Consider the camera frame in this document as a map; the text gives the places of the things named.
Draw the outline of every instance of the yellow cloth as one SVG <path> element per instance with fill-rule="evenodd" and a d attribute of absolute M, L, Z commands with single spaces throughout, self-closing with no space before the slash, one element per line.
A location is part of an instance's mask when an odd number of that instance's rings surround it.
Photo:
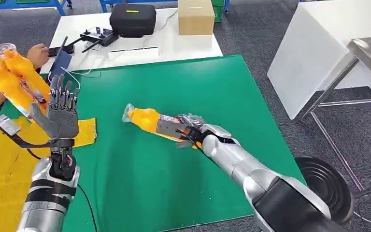
<path fill-rule="evenodd" d="M 30 124 L 20 117 L 14 122 L 21 128 L 19 137 L 31 144 L 44 144 L 46 133 L 35 123 Z M 75 147 L 92 144 L 96 138 L 96 120 L 79 120 L 80 132 L 75 138 Z M 31 149 L 37 156 L 45 157 L 49 148 Z M 19 223 L 31 173 L 36 159 L 27 150 L 20 148 L 0 131 L 0 232 L 12 232 Z"/>

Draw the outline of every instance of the black carrying case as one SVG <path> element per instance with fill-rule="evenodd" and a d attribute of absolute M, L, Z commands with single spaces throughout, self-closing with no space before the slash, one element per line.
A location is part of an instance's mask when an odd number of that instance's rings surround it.
<path fill-rule="evenodd" d="M 145 4 L 115 4 L 110 26 L 122 37 L 151 35 L 156 25 L 156 8 Z"/>

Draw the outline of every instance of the white table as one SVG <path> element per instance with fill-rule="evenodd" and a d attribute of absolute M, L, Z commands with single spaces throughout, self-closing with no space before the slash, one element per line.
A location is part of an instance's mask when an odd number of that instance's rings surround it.
<path fill-rule="evenodd" d="M 268 71 L 290 119 L 351 61 L 351 39 L 371 37 L 371 0 L 301 2 Z M 361 62 L 336 88 L 369 86 Z"/>
<path fill-rule="evenodd" d="M 75 44 L 75 52 L 72 55 L 69 70 L 87 70 L 92 68 L 106 68 L 130 64 L 153 63 L 171 60 L 183 60 L 194 58 L 222 56 L 217 40 L 213 35 L 180 36 L 178 35 L 177 13 L 171 17 L 163 28 L 169 16 L 175 13 L 177 8 L 157 9 L 155 33 L 142 38 L 122 38 L 109 45 L 100 47 L 99 51 L 89 50 L 82 54 L 86 42 L 80 41 Z M 92 27 L 109 28 L 109 17 L 111 13 L 84 14 L 62 16 L 53 36 L 50 47 L 61 46 L 64 38 L 68 36 L 66 45 L 79 38 L 79 35 Z M 129 55 L 130 51 L 120 56 L 109 59 L 108 53 L 114 50 L 130 50 L 134 48 L 157 46 L 159 55 L 148 55 L 147 53 L 138 56 Z M 49 59 L 41 70 L 41 73 L 48 73 L 54 62 Z"/>

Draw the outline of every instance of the floor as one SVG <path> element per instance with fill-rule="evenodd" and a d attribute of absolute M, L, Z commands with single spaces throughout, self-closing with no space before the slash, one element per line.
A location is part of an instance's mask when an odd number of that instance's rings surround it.
<path fill-rule="evenodd" d="M 101 12 L 96 0 L 74 0 L 73 3 L 74 8 L 66 10 L 66 14 Z M 352 183 L 313 120 L 309 117 L 302 122 L 288 118 L 266 76 L 298 0 L 231 0 L 231 3 L 229 14 L 214 29 L 224 55 L 243 56 L 292 154 L 319 157 L 342 173 L 348 183 Z M 162 3 L 157 6 L 167 7 L 170 4 Z M 17 44 L 18 50 L 23 54 L 34 44 L 50 44 L 59 19 L 60 16 L 54 9 L 0 11 L 0 43 Z M 367 87 L 361 87 L 336 90 L 329 100 L 367 97 L 371 97 L 371 91 Z M 362 184 L 371 185 L 371 104 L 318 109 L 316 112 L 331 132 L 337 146 L 348 158 Z M 371 203 L 371 196 L 358 199 L 356 203 Z M 371 219 L 371 206 L 361 210 L 361 213 Z M 353 217 L 346 227 L 355 232 L 371 231 L 371 225 L 367 225 L 367 230 L 364 229 L 357 217 Z M 180 231 L 258 232 L 260 229 L 251 217 L 245 217 Z"/>

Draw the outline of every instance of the green table mat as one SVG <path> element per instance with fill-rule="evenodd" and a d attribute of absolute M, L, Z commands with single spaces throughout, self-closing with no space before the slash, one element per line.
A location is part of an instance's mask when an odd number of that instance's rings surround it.
<path fill-rule="evenodd" d="M 121 121 L 127 103 L 192 113 L 233 134 L 275 171 L 304 180 L 241 56 L 93 70 L 80 78 L 80 119 L 95 117 L 93 145 L 73 150 L 100 232 L 153 232 L 252 214 L 243 192 L 198 150 Z M 6 103 L 11 118 L 20 114 Z M 78 190 L 64 232 L 93 232 Z"/>

